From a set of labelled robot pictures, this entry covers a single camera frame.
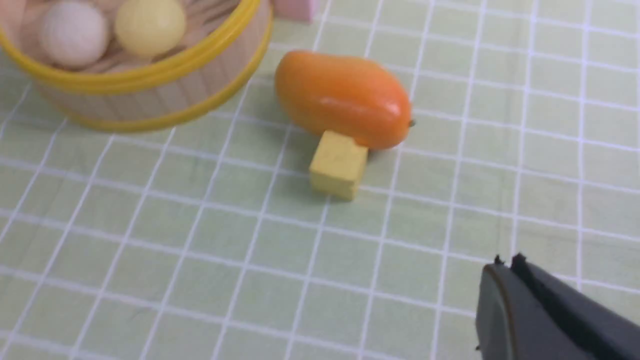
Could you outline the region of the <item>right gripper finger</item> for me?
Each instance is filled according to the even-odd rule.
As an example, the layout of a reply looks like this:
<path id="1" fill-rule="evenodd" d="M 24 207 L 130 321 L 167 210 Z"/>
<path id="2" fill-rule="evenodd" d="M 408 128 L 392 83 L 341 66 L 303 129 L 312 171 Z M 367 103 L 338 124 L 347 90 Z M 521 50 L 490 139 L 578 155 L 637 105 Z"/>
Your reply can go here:
<path id="1" fill-rule="evenodd" d="M 485 264 L 475 329 L 483 360 L 637 360 L 640 328 L 525 255 Z"/>

